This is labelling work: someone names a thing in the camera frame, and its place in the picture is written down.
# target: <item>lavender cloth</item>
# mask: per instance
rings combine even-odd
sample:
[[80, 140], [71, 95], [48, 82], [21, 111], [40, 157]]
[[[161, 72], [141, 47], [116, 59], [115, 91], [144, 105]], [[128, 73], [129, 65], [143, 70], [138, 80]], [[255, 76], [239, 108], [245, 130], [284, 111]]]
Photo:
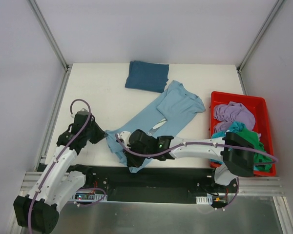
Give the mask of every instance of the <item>lavender cloth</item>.
[[250, 131], [255, 125], [254, 115], [242, 104], [229, 102], [228, 105], [221, 104], [214, 108], [214, 118], [220, 123], [214, 127], [214, 132], [226, 131], [234, 121], [239, 121], [245, 124]]

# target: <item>dark blue cloth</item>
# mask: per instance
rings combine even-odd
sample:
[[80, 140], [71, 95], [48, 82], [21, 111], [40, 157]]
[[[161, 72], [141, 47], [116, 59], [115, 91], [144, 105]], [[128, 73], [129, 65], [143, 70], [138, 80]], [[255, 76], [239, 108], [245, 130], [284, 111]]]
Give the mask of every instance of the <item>dark blue cloth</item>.
[[168, 81], [169, 65], [131, 61], [125, 87], [162, 93]]

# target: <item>white tabletop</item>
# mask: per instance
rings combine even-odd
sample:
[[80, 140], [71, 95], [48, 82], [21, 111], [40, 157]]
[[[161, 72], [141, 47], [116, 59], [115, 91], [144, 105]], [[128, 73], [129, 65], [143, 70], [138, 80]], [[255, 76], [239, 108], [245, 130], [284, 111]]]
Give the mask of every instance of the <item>white tabletop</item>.
[[[142, 90], [127, 89], [129, 63], [74, 63], [65, 90], [59, 116], [47, 152], [45, 163], [53, 156], [56, 142], [73, 122], [70, 116], [70, 103], [77, 98], [86, 100], [96, 122], [103, 130], [115, 130], [122, 127], [132, 117], [143, 110], [160, 94]], [[209, 138], [210, 94], [222, 91], [243, 94], [239, 77], [234, 65], [196, 65], [170, 64], [168, 85], [177, 80], [184, 87], [198, 95], [206, 108], [178, 134], [182, 138]], [[73, 112], [86, 106], [76, 102]], [[106, 140], [93, 145], [90, 142], [82, 149], [74, 164], [90, 166], [124, 166], [109, 150]], [[153, 160], [147, 167], [208, 168], [209, 161], [199, 158], [181, 158], [177, 160]]]

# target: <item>wire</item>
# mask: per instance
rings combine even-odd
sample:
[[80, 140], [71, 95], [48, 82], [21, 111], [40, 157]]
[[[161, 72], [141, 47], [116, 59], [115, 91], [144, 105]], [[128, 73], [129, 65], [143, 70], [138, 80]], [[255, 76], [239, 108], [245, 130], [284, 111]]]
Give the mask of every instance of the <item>wire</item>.
[[[93, 187], [94, 188], [97, 188], [98, 187], [98, 183], [95, 181], [94, 183], [93, 183]], [[91, 191], [91, 193], [89, 193], [89, 195], [93, 195], [95, 193], [95, 189], [93, 189], [92, 191]]]
[[227, 200], [228, 193], [229, 193], [229, 190], [228, 190], [228, 188], [226, 188], [226, 194], [224, 196], [220, 196], [219, 198], [220, 199], [226, 198], [226, 200]]
[[208, 194], [210, 194], [212, 196], [219, 196], [219, 193], [217, 193], [217, 192], [213, 194], [213, 193], [210, 193], [209, 191], [207, 191], [203, 186], [200, 186], [200, 187], [201, 187], [201, 189], [204, 190], [205, 193], [208, 193]]
[[225, 207], [228, 207], [236, 199], [236, 197], [238, 196], [239, 188], [240, 188], [240, 180], [239, 180], [239, 177], [236, 178], [236, 184], [237, 184], [237, 186], [236, 186], [235, 195], [234, 195], [233, 199]]
[[231, 149], [235, 149], [235, 150], [246, 150], [246, 151], [250, 151], [250, 152], [253, 152], [253, 153], [257, 153], [257, 154], [261, 154], [263, 156], [266, 156], [266, 157], [269, 157], [272, 159], [271, 162], [258, 162], [258, 163], [254, 163], [254, 165], [265, 165], [265, 164], [272, 164], [272, 163], [276, 163], [276, 162], [279, 162], [279, 159], [276, 158], [275, 156], [272, 156], [270, 154], [267, 154], [266, 152], [263, 152], [263, 151], [260, 151], [260, 150], [256, 150], [256, 149], [252, 149], [252, 148], [247, 148], [247, 147], [242, 147], [242, 146], [235, 146], [235, 145], [226, 145], [226, 144], [219, 144], [219, 143], [216, 143], [216, 144], [213, 144], [213, 143], [209, 143], [209, 142], [186, 142], [185, 144], [181, 143], [181, 144], [178, 144], [178, 145], [175, 145], [167, 150], [164, 150], [162, 152], [159, 152], [159, 153], [156, 153], [156, 154], [150, 154], [150, 155], [144, 155], [144, 154], [139, 154], [139, 153], [136, 153], [136, 152], [133, 152], [131, 151], [130, 149], [128, 149], [122, 142], [121, 140], [119, 139], [118, 137], [118, 134], [115, 134], [115, 137], [116, 137], [116, 141], [118, 143], [120, 143], [121, 147], [127, 151], [128, 153], [132, 154], [132, 155], [135, 155], [135, 156], [140, 156], [140, 157], [157, 157], [157, 156], [160, 156], [160, 155], [163, 155], [163, 154], [166, 154], [174, 149], [177, 149], [179, 147], [185, 147], [187, 145], [209, 145], [209, 146], [215, 146], [215, 147], [226, 147], [226, 148], [231, 148]]
[[73, 126], [73, 124], [71, 123], [69, 126], [68, 126], [68, 129], [66, 130], [67, 132], [69, 132], [70, 128]]
[[[61, 150], [61, 152], [58, 154], [58, 156], [56, 157], [56, 160], [57, 161], [61, 156], [62, 154], [64, 153], [64, 151], [70, 146], [70, 144], [79, 136], [79, 134], [84, 130], [84, 128], [87, 126], [90, 118], [91, 118], [91, 108], [90, 108], [90, 105], [88, 102], [86, 102], [85, 100], [83, 99], [76, 99], [76, 100], [73, 100], [72, 103], [70, 104], [70, 107], [69, 107], [69, 110], [70, 110], [70, 113], [73, 114], [73, 111], [72, 111], [72, 107], [74, 105], [74, 103], [76, 101], [82, 101], [83, 103], [85, 103], [88, 107], [88, 111], [89, 111], [89, 114], [88, 114], [88, 117], [85, 121], [85, 123], [83, 124], [83, 126], [81, 127], [81, 129], [76, 133], [76, 135], [74, 135], [72, 137], [72, 139], [64, 146], [64, 148]], [[38, 189], [41, 190], [44, 182], [46, 181], [47, 177], [49, 176], [50, 172], [52, 171], [53, 167], [55, 166], [56, 162], [53, 162], [51, 164], [51, 166], [49, 167], [49, 170], [46, 172], [45, 176], [42, 178], [42, 181], [40, 183], [40, 185], [38, 186]], [[32, 214], [32, 210], [33, 210], [33, 207], [34, 207], [34, 203], [36, 201], [36, 198], [38, 196], [39, 192], [35, 192], [33, 198], [32, 198], [32, 201], [30, 203], [30, 206], [29, 206], [29, 210], [28, 210], [28, 219], [27, 219], [27, 224], [28, 224], [28, 229], [29, 229], [29, 233], [30, 234], [33, 234], [33, 230], [32, 230], [32, 226], [31, 226], [31, 214]]]
[[79, 189], [78, 191], [85, 191], [85, 190], [98, 190], [98, 191], [103, 192], [104, 195], [103, 195], [99, 200], [94, 201], [94, 202], [91, 202], [90, 204], [87, 204], [87, 205], [85, 205], [85, 204], [81, 204], [81, 203], [78, 203], [78, 202], [77, 202], [78, 205], [81, 206], [81, 207], [93, 206], [94, 204], [97, 204], [98, 202], [104, 200], [104, 198], [106, 197], [106, 192], [105, 192], [105, 190], [104, 190], [104, 189], [100, 189], [100, 188]]

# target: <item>pile of clothes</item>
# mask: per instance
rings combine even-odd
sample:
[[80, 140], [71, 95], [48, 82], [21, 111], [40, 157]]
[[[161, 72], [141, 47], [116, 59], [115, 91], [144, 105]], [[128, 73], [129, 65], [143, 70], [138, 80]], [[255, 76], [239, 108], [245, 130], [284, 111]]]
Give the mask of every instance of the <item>pile of clothes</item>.
[[[260, 134], [253, 131], [256, 123], [255, 117], [242, 103], [231, 101], [228, 105], [215, 106], [214, 118], [220, 123], [214, 126], [214, 134], [211, 138], [224, 137], [227, 131], [237, 133], [251, 143], [255, 149], [266, 152], [264, 145], [260, 142]], [[254, 154], [254, 163], [271, 161], [272, 159], [269, 157]], [[254, 170], [269, 172], [271, 167], [272, 164], [258, 165], [254, 166]]]

